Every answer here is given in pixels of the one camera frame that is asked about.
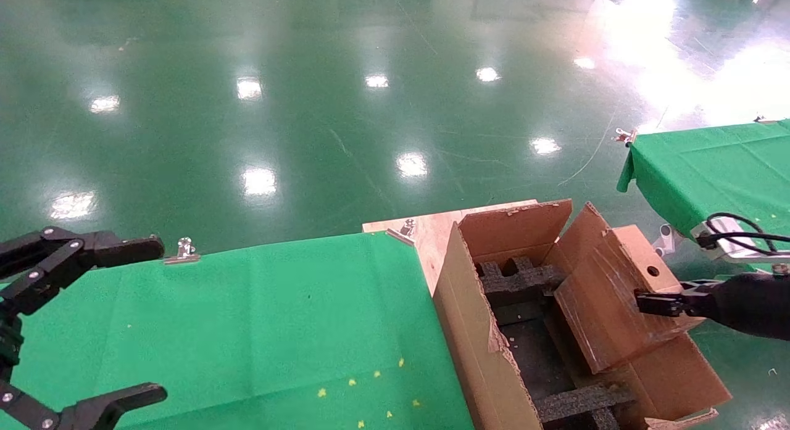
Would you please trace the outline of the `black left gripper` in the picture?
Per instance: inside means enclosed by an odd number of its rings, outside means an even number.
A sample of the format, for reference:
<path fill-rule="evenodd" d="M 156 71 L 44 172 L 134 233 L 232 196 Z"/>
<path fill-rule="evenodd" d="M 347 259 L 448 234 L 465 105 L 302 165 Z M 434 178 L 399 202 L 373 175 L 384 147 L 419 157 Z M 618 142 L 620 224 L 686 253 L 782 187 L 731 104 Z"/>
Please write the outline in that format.
<path fill-rule="evenodd" d="M 20 363 L 23 336 L 17 315 L 33 315 L 94 268 L 158 260 L 164 251 L 156 235 L 120 239 L 112 231 L 78 234 L 62 228 L 43 228 L 2 242 L 2 279 L 17 276 L 2 289 L 2 381 L 10 382 Z M 88 397 L 56 412 L 9 383 L 3 383 L 1 394 L 2 412 L 28 429 L 114 429 L 125 413 L 168 397 L 160 384 L 141 383 Z"/>

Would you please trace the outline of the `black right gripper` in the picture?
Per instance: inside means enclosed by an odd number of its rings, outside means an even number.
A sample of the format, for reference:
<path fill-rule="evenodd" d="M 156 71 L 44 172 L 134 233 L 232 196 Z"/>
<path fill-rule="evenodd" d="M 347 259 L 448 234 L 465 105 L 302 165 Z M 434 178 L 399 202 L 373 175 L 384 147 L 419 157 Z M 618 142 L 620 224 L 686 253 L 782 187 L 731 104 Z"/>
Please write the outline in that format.
<path fill-rule="evenodd" d="M 680 292 L 666 293 L 636 289 L 637 308 L 648 315 L 704 317 L 702 299 L 711 295 L 711 320 L 750 336 L 789 340 L 787 276 L 740 273 L 718 286 L 716 281 L 683 281 L 680 286 Z"/>

